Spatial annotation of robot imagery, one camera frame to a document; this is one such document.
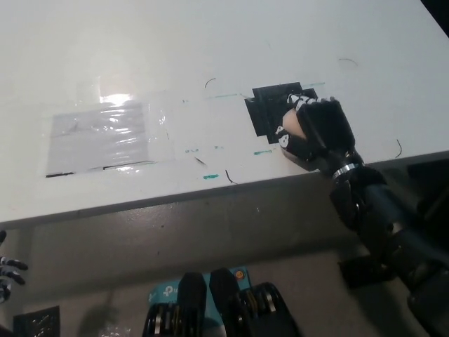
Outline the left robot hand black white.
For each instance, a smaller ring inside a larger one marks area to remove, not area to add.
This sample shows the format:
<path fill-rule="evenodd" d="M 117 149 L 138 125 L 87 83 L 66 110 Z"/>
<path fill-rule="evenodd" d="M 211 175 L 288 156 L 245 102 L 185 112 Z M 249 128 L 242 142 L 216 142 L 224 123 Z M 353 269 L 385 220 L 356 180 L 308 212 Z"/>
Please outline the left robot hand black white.
<path fill-rule="evenodd" d="M 1 256 L 1 304 L 8 301 L 11 297 L 13 283 L 20 286 L 26 284 L 20 272 L 25 272 L 28 269 L 28 265 L 21 260 Z"/>

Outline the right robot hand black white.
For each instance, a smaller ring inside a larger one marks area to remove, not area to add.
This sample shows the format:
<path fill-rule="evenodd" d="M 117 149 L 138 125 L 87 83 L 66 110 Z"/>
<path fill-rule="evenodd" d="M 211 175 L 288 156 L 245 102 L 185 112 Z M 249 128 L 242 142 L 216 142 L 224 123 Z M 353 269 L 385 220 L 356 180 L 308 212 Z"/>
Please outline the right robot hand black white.
<path fill-rule="evenodd" d="M 284 154 L 306 171 L 331 178 L 363 165 L 341 104 L 334 97 L 290 94 L 289 110 L 275 131 Z"/>

